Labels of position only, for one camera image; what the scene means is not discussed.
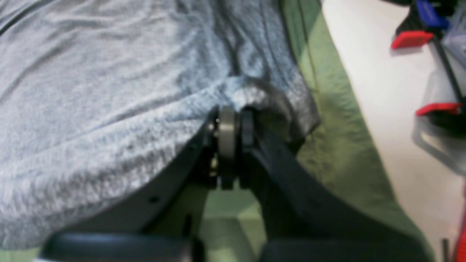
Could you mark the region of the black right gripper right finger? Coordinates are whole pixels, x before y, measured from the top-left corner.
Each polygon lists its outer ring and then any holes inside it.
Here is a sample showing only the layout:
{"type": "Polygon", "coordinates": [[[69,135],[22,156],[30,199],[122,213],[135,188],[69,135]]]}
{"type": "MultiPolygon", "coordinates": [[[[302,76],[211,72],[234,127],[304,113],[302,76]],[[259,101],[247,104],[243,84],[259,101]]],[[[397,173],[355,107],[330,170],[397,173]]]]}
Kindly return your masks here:
{"type": "Polygon", "coordinates": [[[307,173],[281,139],[239,116],[240,186],[262,207],[268,244],[261,262],[427,262],[414,238],[354,207],[307,173]]]}

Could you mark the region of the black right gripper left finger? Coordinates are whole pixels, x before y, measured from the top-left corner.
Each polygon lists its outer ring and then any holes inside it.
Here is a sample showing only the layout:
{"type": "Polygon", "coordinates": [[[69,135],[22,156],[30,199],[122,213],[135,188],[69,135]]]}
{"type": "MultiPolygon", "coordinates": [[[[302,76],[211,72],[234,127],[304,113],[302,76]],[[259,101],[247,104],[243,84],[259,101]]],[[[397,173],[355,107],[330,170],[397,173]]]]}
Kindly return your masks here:
{"type": "Polygon", "coordinates": [[[204,262],[197,232],[211,189],[231,190],[238,115],[215,107],[170,164],[98,214],[54,233],[42,262],[204,262]]]}

